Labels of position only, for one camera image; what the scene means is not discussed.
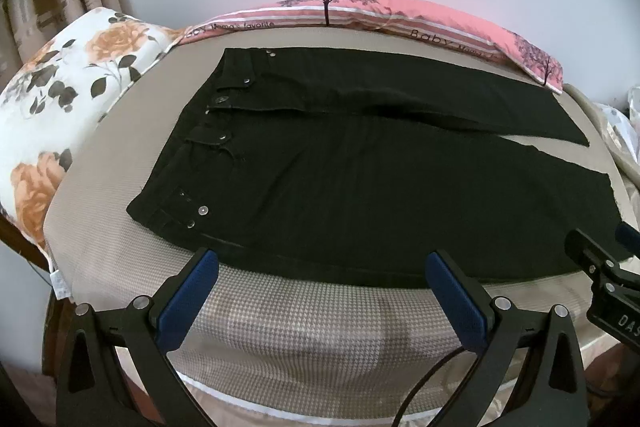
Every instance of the floral pillow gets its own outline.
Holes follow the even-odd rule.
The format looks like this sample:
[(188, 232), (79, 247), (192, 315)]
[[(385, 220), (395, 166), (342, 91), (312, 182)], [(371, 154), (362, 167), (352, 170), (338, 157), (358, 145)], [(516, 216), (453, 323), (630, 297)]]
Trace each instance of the floral pillow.
[(47, 209), (74, 156), (183, 33), (96, 8), (51, 39), (0, 94), (0, 213), (42, 249)]

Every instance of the black leaf print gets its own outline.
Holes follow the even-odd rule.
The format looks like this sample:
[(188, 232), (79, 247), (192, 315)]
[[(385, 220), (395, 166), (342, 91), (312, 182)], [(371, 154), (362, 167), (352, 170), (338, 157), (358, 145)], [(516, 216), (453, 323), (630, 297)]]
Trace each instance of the black leaf print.
[(136, 61), (136, 55), (125, 55), (120, 59), (120, 63), (118, 64), (118, 67), (120, 69), (128, 68), (135, 61)]
[(29, 87), (27, 87), (27, 92), (29, 92), (33, 86), (36, 87), (44, 87), (51, 80), (51, 77), (56, 74), (58, 67), (51, 64), (50, 66), (46, 66), (41, 70), (34, 71), (31, 75), (31, 82)]
[(44, 64), (45, 62), (49, 62), (53, 57), (55, 57), (59, 52), (57, 51), (52, 51), (49, 53), (45, 53), (44, 56), (38, 60), (38, 64)]
[(102, 78), (98, 78), (98, 80), (91, 85), (91, 98), (100, 96), (104, 93), (105, 89), (107, 89), (107, 77), (103, 76)]
[(76, 96), (78, 96), (78, 93), (76, 93), (76, 90), (73, 87), (67, 86), (62, 91), (62, 94), (60, 94), (60, 98), (58, 99), (58, 104), (60, 105), (60, 107), (65, 107), (65, 105), (69, 105), (71, 102), (73, 102)]
[(49, 96), (51, 98), (60, 96), (64, 90), (65, 90), (65, 83), (60, 82), (59, 80), (56, 80), (53, 84), (51, 84), (51, 87), (49, 87)]
[(137, 82), (140, 80), (140, 72), (136, 68), (129, 68), (129, 74), (131, 76), (131, 82)]
[(60, 155), (60, 160), (58, 161), (58, 163), (63, 169), (65, 169), (65, 172), (69, 170), (71, 163), (73, 163), (73, 158), (71, 158), (71, 151), (69, 149), (63, 150), (62, 154)]

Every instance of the metal screw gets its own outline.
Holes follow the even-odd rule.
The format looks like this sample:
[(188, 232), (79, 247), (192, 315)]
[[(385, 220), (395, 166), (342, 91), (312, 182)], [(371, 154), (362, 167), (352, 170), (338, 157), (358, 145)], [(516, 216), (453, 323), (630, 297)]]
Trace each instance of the metal screw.
[(143, 310), (147, 306), (149, 306), (149, 302), (151, 302), (149, 300), (149, 297), (147, 297), (146, 295), (141, 295), (140, 297), (136, 297), (135, 299), (133, 299), (133, 307), (137, 310)]
[(556, 305), (554, 307), (554, 311), (556, 312), (556, 315), (558, 315), (559, 317), (566, 317), (569, 314), (569, 310), (564, 306), (562, 306), (562, 304)]
[(507, 297), (497, 297), (494, 302), (496, 307), (501, 310), (508, 310), (511, 308), (511, 301)]
[(82, 304), (78, 304), (78, 306), (76, 306), (76, 315), (78, 315), (79, 317), (82, 317), (82, 315), (84, 315), (88, 311), (89, 304), (87, 304), (86, 302), (83, 302)]

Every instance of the beige table cover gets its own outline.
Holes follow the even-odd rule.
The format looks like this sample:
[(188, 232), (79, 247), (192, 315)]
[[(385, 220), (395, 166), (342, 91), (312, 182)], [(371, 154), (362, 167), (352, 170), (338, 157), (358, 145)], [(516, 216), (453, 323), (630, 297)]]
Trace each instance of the beige table cover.
[[(180, 111), (224, 49), (285, 46), (412, 54), (530, 82), (519, 71), (468, 55), (345, 29), (254, 30), (180, 46), (111, 110), (75, 158), (53, 199), (45, 236), (76, 302), (89, 302), (97, 310), (123, 307), (137, 295), (152, 295), (186, 263), (190, 252), (133, 222), (126, 206), (145, 184)], [(510, 139), (606, 172), (623, 219), (636, 227), (622, 179), (599, 132), (567, 93), (558, 100), (590, 140), (588, 148), (555, 139)], [(590, 280), (582, 273), (491, 285), (487, 290), (494, 296), (507, 295), (526, 309), (567, 306), (586, 359), (613, 343), (586, 320)], [(223, 412), (229, 425), (230, 418), (244, 425), (284, 420), (380, 425), (390, 423), (414, 383), (457, 345), (431, 291), (287, 280), (221, 266), (218, 283), (182, 348), (170, 359), (199, 388), (204, 407), (223, 411), (216, 404), (228, 406)], [(512, 363), (501, 396), (508, 394), (521, 355)], [(417, 394), (407, 420), (426, 423), (471, 360), (465, 353), (439, 372)], [(498, 397), (494, 409), (500, 407)]]

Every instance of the pink pillow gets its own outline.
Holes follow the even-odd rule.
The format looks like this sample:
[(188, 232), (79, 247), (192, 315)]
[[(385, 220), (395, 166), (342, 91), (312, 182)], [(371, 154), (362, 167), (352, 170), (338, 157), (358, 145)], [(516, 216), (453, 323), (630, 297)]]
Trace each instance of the pink pillow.
[(180, 44), (234, 31), (335, 26), (419, 39), (493, 62), (514, 62), (531, 78), (562, 92), (562, 66), (518, 35), (458, 10), (421, 0), (287, 0), (227, 13), (191, 26)]

